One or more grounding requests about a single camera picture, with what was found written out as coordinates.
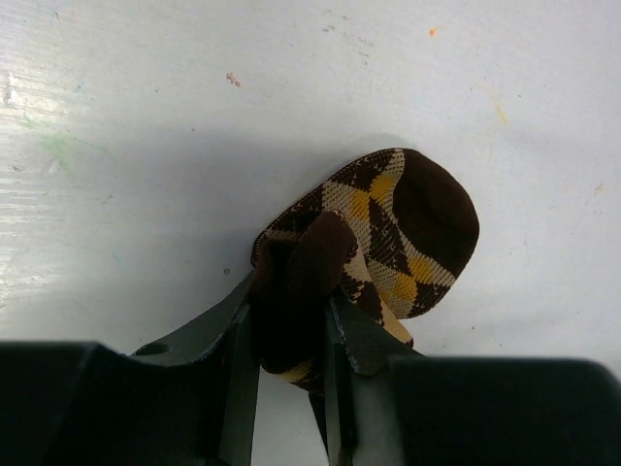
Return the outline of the brown argyle sock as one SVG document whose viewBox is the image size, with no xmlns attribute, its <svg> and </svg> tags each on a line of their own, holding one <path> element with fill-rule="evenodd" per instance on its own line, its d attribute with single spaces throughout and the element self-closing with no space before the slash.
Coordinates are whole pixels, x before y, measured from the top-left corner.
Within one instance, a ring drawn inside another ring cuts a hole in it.
<svg viewBox="0 0 621 466">
<path fill-rule="evenodd" d="M 479 230 L 466 189 L 417 150 L 377 150 L 343 166 L 254 241 L 246 298 L 262 368 L 322 391 L 324 312 L 336 292 L 379 329 L 362 340 L 362 364 L 412 350 L 405 321 L 455 284 Z"/>
</svg>

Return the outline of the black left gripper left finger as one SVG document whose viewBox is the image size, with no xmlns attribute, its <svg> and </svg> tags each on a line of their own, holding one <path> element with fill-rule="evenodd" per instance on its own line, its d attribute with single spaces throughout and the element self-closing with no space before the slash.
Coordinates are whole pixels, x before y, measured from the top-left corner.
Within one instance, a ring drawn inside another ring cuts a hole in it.
<svg viewBox="0 0 621 466">
<path fill-rule="evenodd" d="M 249 464 L 259 369 L 247 289 L 132 354 L 3 342 L 2 463 Z"/>
</svg>

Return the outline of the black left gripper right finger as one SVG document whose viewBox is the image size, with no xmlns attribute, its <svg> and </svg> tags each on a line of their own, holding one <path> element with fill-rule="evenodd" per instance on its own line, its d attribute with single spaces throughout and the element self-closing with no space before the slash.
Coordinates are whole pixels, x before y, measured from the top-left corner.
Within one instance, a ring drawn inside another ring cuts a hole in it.
<svg viewBox="0 0 621 466">
<path fill-rule="evenodd" d="M 426 357 L 341 295 L 325 309 L 333 465 L 616 465 L 620 384 L 584 359 Z"/>
</svg>

